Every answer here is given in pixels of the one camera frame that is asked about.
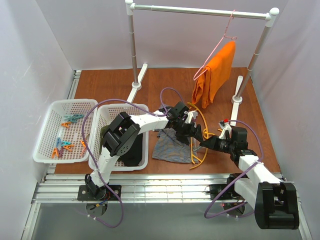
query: white wall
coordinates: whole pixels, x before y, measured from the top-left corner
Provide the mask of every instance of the white wall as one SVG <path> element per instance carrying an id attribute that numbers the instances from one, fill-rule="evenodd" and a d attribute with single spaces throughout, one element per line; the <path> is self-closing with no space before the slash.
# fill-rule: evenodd
<path id="1" fill-rule="evenodd" d="M 32 154 L 52 101 L 73 71 L 35 0 L 0 0 L 0 239 L 21 238 L 45 166 Z"/>
<path id="2" fill-rule="evenodd" d="M 131 68 L 125 0 L 36 0 L 71 67 Z M 266 13 L 288 0 L 137 0 L 137 4 Z M 221 39 L 227 17 L 137 10 L 134 14 L 138 66 L 199 67 Z M 235 18 L 230 36 L 238 36 L 233 65 L 249 64 L 263 20 Z"/>
<path id="3" fill-rule="evenodd" d="M 313 239 L 320 239 L 320 2 L 289 0 L 253 74 L 283 175 L 294 181 Z"/>

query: brown wooden surface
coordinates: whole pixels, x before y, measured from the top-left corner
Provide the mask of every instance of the brown wooden surface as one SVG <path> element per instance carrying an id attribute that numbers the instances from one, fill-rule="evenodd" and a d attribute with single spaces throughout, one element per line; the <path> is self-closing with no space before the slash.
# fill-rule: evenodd
<path id="1" fill-rule="evenodd" d="M 195 68 L 155 68 L 148 69 L 142 82 L 142 89 L 138 91 L 134 103 L 145 104 L 150 111 L 155 111 L 160 106 L 160 91 L 165 87 L 172 87 L 178 90 L 184 101 L 191 101 L 194 88 L 193 76 Z M 208 123 L 209 132 L 219 134 L 218 122 L 230 118 L 232 111 L 231 97 L 235 93 L 238 75 L 246 73 L 246 68 L 233 68 L 230 79 L 219 89 L 213 104 L 206 109 L 201 109 Z M 98 102 L 105 99 L 126 100 L 131 91 L 133 81 L 132 69 L 121 70 L 83 70 L 79 79 L 75 98 L 96 99 Z M 243 92 L 243 102 L 239 107 L 238 119 L 248 123 L 258 134 L 264 150 L 264 164 L 271 172 L 280 172 L 280 168 L 273 150 L 269 134 L 263 119 L 260 106 L 252 82 L 249 81 Z M 174 106 L 179 97 L 173 91 L 166 90 L 163 94 L 163 101 Z M 222 174 L 236 173 L 239 169 L 230 160 L 228 154 L 208 151 L 203 164 L 195 169 L 193 166 L 183 163 L 171 163 L 163 160 L 152 159 L 152 152 L 157 141 L 157 132 L 149 132 L 149 158 L 146 168 L 138 171 L 112 172 L 112 173 L 134 173 L 134 174 Z M 260 155 L 257 141 L 251 132 L 248 133 L 249 148 Z M 202 158 L 204 149 L 198 152 Z M 57 164 L 56 174 L 89 174 L 92 169 L 88 162 Z"/>

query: orange towel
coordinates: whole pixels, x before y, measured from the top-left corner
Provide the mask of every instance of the orange towel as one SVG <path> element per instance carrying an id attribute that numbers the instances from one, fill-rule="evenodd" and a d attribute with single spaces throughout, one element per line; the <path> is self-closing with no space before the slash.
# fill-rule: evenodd
<path id="1" fill-rule="evenodd" d="M 196 104 L 202 97 L 201 106 L 206 108 L 213 103 L 219 88 L 229 79 L 232 62 L 236 52 L 236 42 L 230 41 L 204 67 L 207 70 L 195 82 L 192 103 Z"/>

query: clothes hanger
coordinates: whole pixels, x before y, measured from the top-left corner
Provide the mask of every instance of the clothes hanger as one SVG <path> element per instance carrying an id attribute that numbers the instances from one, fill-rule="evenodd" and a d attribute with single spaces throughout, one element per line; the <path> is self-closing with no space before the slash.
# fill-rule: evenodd
<path id="1" fill-rule="evenodd" d="M 197 74 L 198 74 L 202 69 L 204 69 L 204 67 L 207 65 L 208 60 L 211 58 L 212 54 L 215 52 L 215 50 L 218 48 L 218 46 L 220 45 L 220 43 L 222 42 L 222 40 L 223 40 L 224 38 L 226 38 L 226 39 L 231 39 L 231 40 L 236 40 L 236 39 L 237 39 L 236 36 L 226 36 L 227 31 L 228 31 L 228 27 L 229 27 L 229 24 L 230 24 L 230 21 L 231 21 L 231 19 L 234 19 L 234 17 L 232 17 L 232 15 L 234 14 L 234 12 L 235 12 L 235 10 L 233 10 L 232 13 L 231 13 L 231 15 L 230 15 L 228 24 L 226 25 L 226 28 L 225 28 L 225 31 L 224 31 L 224 34 L 223 34 L 221 40 L 220 40 L 219 43 L 215 46 L 215 48 L 212 50 L 212 52 L 210 53 L 210 55 L 208 56 L 208 58 L 205 60 L 204 64 L 202 65 L 202 67 L 200 67 L 199 70 L 195 73 L 195 75 L 194 75 L 194 77 L 193 77 L 193 80 L 194 80 L 194 81 L 197 80 L 202 74 L 204 74 L 204 73 L 207 71 L 207 69 L 205 69 L 202 73 L 200 73 L 200 74 L 197 76 Z"/>

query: plastic basket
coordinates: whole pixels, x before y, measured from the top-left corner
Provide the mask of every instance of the plastic basket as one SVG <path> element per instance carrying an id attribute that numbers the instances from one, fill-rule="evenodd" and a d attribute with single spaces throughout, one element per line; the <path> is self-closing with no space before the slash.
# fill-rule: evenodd
<path id="1" fill-rule="evenodd" d="M 65 123 L 65 115 L 83 114 L 86 115 L 92 107 L 98 102 L 94 99 L 70 99 L 53 102 L 45 117 L 44 124 L 41 129 L 36 148 L 33 153 L 33 159 L 39 163 L 46 164 L 70 164 L 87 161 L 89 159 L 88 151 L 82 154 L 84 146 L 81 143 L 81 127 L 84 117 L 77 120 L 77 123 L 71 123 L 69 128 L 61 126 Z M 88 146 L 91 146 L 93 137 L 92 125 L 97 115 L 95 109 L 87 118 L 84 126 L 84 134 L 87 136 Z M 62 141 L 71 142 L 74 147 L 72 151 L 63 149 L 62 157 L 51 158 L 54 148 L 57 144 L 57 138 L 60 137 Z"/>
<path id="2" fill-rule="evenodd" d="M 137 106 L 149 110 L 148 107 L 144 104 L 137 104 Z M 120 104 L 108 104 L 99 107 L 94 125 L 92 128 L 94 129 L 93 138 L 92 138 L 92 148 L 91 151 L 94 155 L 94 158 L 98 161 L 100 157 L 99 147 L 100 147 L 100 131 L 101 128 L 109 125 L 116 116 L 121 113 L 126 112 L 129 115 L 143 115 L 144 111 L 133 107 L 126 103 Z M 115 165 L 113 171 L 133 171 L 133 170 L 141 170 L 144 169 L 148 164 L 148 142 L 149 142 L 149 133 L 143 133 L 142 138 L 142 160 L 140 161 L 138 166 L 125 166 L 121 160 L 118 160 Z M 92 169 L 96 169 L 95 163 L 93 159 L 89 158 L 89 166 Z"/>

